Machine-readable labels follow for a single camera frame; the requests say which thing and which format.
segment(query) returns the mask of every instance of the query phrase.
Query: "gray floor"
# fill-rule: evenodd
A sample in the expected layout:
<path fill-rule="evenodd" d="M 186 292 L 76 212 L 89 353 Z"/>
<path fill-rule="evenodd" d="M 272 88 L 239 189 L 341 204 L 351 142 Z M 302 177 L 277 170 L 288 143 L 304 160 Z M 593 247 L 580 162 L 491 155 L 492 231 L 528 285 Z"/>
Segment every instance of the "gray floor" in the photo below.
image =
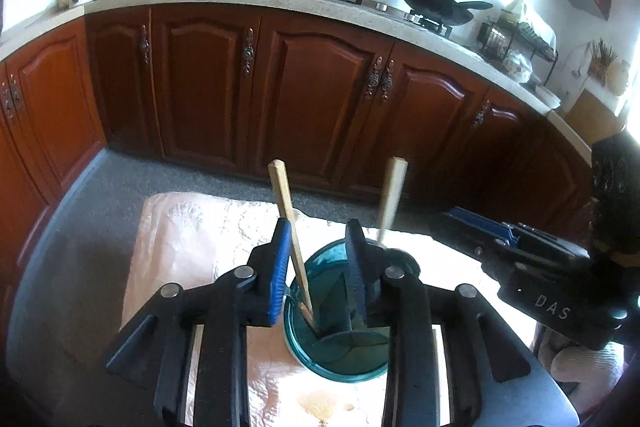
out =
<path fill-rule="evenodd" d="M 15 299 L 9 371 L 45 413 L 118 331 L 143 201 L 170 190 L 273 201 L 266 184 L 102 153 L 57 211 Z M 309 216 L 375 225 L 372 205 L 300 191 L 292 199 Z M 421 228 L 412 212 L 399 220 L 400 229 Z"/>

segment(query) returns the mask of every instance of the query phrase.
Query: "chopsticks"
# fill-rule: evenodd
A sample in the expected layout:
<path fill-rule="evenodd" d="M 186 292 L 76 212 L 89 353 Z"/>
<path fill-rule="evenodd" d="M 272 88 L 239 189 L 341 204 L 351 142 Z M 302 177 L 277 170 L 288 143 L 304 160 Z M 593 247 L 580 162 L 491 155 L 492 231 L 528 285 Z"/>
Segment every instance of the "chopsticks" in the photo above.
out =
<path fill-rule="evenodd" d="M 302 294 L 302 302 L 300 302 L 298 307 L 308 324 L 312 328 L 315 328 L 314 311 L 311 306 L 311 295 L 309 294 L 309 281 L 306 278 L 305 262 L 302 259 L 300 244 L 298 243 L 296 217 L 293 213 L 293 204 L 291 203 L 287 168 L 282 160 L 274 160 L 269 164 L 269 178 L 271 179 L 271 189 L 276 198 L 280 217 L 284 217 L 291 223 L 291 240 L 293 242 L 291 261 L 296 272 L 296 281 Z"/>
<path fill-rule="evenodd" d="M 382 185 L 382 199 L 380 200 L 380 210 L 378 211 L 378 245 L 382 246 L 385 232 L 394 223 L 398 203 L 404 185 L 407 161 L 404 158 L 389 158 L 386 164 L 385 181 Z"/>

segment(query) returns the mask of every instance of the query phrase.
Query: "kitchen counter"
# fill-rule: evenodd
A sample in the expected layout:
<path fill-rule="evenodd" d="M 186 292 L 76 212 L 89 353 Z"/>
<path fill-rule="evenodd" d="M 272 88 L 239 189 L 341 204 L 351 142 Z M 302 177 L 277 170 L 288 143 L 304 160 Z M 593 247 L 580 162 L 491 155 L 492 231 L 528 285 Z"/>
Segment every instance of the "kitchen counter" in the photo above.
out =
<path fill-rule="evenodd" d="M 506 90 L 540 115 L 546 116 L 549 122 L 558 128 L 562 135 L 578 150 L 585 161 L 588 163 L 591 161 L 590 148 L 562 118 L 527 89 L 485 62 L 478 54 L 420 28 L 420 26 L 395 20 L 370 7 L 355 6 L 336 0 L 97 0 L 62 12 L 45 13 L 10 28 L 0 38 L 0 60 L 5 59 L 43 33 L 85 14 L 123 7 L 180 2 L 215 2 L 292 10 L 361 26 L 409 42 L 473 71 L 492 84 Z"/>

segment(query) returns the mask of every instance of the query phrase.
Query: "ornate metal handle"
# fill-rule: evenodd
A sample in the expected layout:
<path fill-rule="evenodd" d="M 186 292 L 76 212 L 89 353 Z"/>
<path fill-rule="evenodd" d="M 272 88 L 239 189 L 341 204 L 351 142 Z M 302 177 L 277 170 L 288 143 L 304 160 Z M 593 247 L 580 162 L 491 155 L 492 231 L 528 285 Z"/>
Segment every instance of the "ornate metal handle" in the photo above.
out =
<path fill-rule="evenodd" d="M 142 52 L 142 60 L 145 66 L 149 65 L 149 41 L 146 38 L 146 26 L 142 25 L 142 40 L 140 41 L 140 51 Z"/>
<path fill-rule="evenodd" d="M 9 92 L 9 86 L 6 85 L 6 82 L 2 83 L 2 97 L 4 98 L 4 112 L 6 117 L 9 120 L 14 119 L 14 99 L 11 97 L 11 93 Z"/>
<path fill-rule="evenodd" d="M 382 70 L 382 57 L 378 57 L 373 63 L 373 70 L 369 75 L 369 84 L 367 84 L 367 90 L 364 94 L 365 98 L 369 98 L 373 95 L 374 90 L 380 83 L 380 71 Z"/>
<path fill-rule="evenodd" d="M 22 95 L 20 94 L 20 88 L 18 82 L 15 80 L 14 74 L 9 75 L 9 90 L 11 90 L 11 97 L 14 99 L 15 108 L 18 111 L 22 110 Z"/>
<path fill-rule="evenodd" d="M 254 64 L 254 30 L 249 28 L 246 31 L 246 37 L 244 39 L 244 49 L 242 49 L 242 71 L 245 74 L 249 74 L 251 66 Z"/>
<path fill-rule="evenodd" d="M 471 124 L 471 129 L 476 129 L 484 123 L 484 117 L 490 107 L 491 107 L 491 102 L 489 102 L 488 100 L 482 104 L 482 107 L 480 108 L 480 110 L 476 114 L 476 117 L 474 118 L 474 123 Z"/>
<path fill-rule="evenodd" d="M 382 86 L 382 101 L 385 102 L 386 99 L 389 98 L 389 91 L 394 85 L 394 62 L 392 60 L 386 65 L 386 71 L 384 76 L 382 77 L 382 82 L 380 85 Z"/>

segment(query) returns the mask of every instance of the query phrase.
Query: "gloved hand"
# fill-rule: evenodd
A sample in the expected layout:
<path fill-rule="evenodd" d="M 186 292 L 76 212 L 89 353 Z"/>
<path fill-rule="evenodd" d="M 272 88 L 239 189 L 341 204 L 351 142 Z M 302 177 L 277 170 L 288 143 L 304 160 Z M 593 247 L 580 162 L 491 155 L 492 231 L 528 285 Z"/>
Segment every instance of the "gloved hand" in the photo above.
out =
<path fill-rule="evenodd" d="M 536 338 L 540 335 L 538 361 L 557 382 L 577 384 L 564 391 L 578 414 L 587 413 L 603 402 L 622 376 L 624 346 L 609 343 L 600 351 L 592 351 L 538 325 Z"/>

